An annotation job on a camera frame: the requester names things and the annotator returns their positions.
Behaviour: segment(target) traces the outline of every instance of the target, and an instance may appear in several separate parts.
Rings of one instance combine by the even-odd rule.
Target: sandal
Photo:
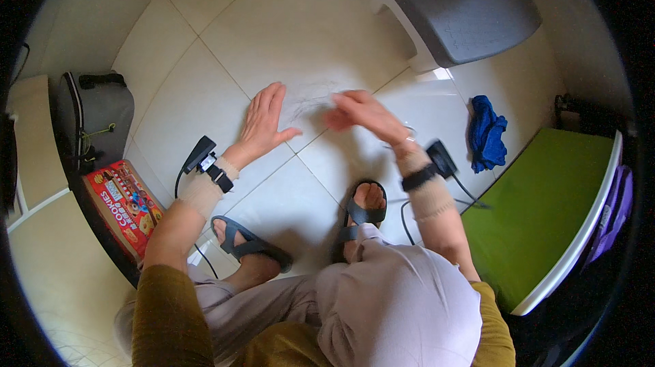
[[[382,190],[382,197],[385,201],[384,208],[364,209],[355,203],[355,193],[357,192],[357,188],[362,184],[376,184],[380,187]],[[332,263],[347,263],[346,258],[343,256],[343,245],[349,240],[357,239],[357,228],[359,225],[368,222],[379,227],[377,224],[382,222],[387,215],[386,201],[387,192],[384,191],[384,187],[379,182],[365,179],[355,184],[352,188],[350,199],[348,199],[348,203],[346,204],[346,215],[343,219],[343,225],[339,231],[339,237],[337,238],[337,242],[333,249]],[[356,225],[348,226],[348,216],[352,218]]]
[[[291,265],[293,264],[293,258],[291,255],[282,249],[266,242],[266,240],[257,237],[237,221],[222,215],[214,216],[211,222],[212,232],[214,232],[214,235],[217,238],[218,235],[214,229],[214,220],[216,219],[225,221],[225,241],[221,243],[221,249],[223,249],[226,253],[234,256],[236,260],[241,262],[241,258],[243,256],[259,253],[270,257],[275,262],[278,262],[280,264],[281,273],[287,273],[291,270]],[[244,237],[246,242],[235,247],[234,236],[236,236],[237,231],[241,233],[241,236]]]

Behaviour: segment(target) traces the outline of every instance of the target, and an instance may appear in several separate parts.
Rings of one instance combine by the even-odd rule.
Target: black wrist band
[[[409,192],[415,190],[422,184],[425,184],[431,180],[435,175],[439,173],[439,168],[435,163],[430,163],[423,167],[420,171],[408,175],[406,178],[403,178],[403,191]]]
[[[212,182],[218,185],[223,193],[228,193],[234,187],[234,184],[230,181],[230,178],[227,177],[225,171],[218,166],[212,164],[205,172],[209,174],[212,178]]]

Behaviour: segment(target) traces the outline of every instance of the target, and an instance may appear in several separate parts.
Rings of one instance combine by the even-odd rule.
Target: beige arm sleeve
[[[398,169],[403,178],[420,171],[431,162],[428,154],[418,147],[397,160]],[[414,219],[419,224],[454,206],[453,197],[448,192],[446,181],[441,175],[435,175],[430,181],[408,194],[414,211]]]
[[[214,165],[225,171],[227,178],[230,178],[232,182],[239,177],[239,171],[223,157],[218,158]],[[178,199],[190,205],[208,220],[218,201],[223,199],[223,190],[213,183],[207,174],[194,173],[192,175],[194,177],[191,183],[182,191]]]

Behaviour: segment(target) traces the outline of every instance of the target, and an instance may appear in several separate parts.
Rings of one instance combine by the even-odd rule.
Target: white tile floor
[[[407,68],[413,48],[389,13],[373,15],[369,0],[153,0],[119,52],[114,68],[135,97],[133,139],[126,150],[155,196],[173,200],[179,167],[202,135],[220,152],[238,134],[250,99],[266,85],[288,85],[280,128],[304,135],[282,144],[241,172],[235,191],[215,215],[229,215],[289,251],[290,274],[328,262],[350,185],[379,180],[390,200],[382,232],[406,243],[400,224],[404,194],[392,154],[363,129],[325,132],[321,111],[329,94],[374,92],[429,144],[440,138],[459,177],[479,195],[503,167],[473,174],[466,129],[467,104],[486,94],[508,121],[508,164],[539,126],[548,122],[556,94],[565,92],[552,49],[539,30],[525,43],[490,59],[450,69],[453,79],[419,82]],[[449,181],[454,196],[466,199]],[[414,240],[421,240],[406,208]],[[224,277],[238,262],[218,247],[209,224],[199,246]],[[191,253],[207,273],[199,255]]]

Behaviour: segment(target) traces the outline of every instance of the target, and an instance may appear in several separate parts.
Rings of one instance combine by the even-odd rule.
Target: blue cloth
[[[477,174],[485,168],[505,165],[507,148],[500,135],[507,127],[507,120],[496,117],[487,96],[475,96],[471,103],[474,115],[468,128],[468,143],[473,151],[471,168]]]

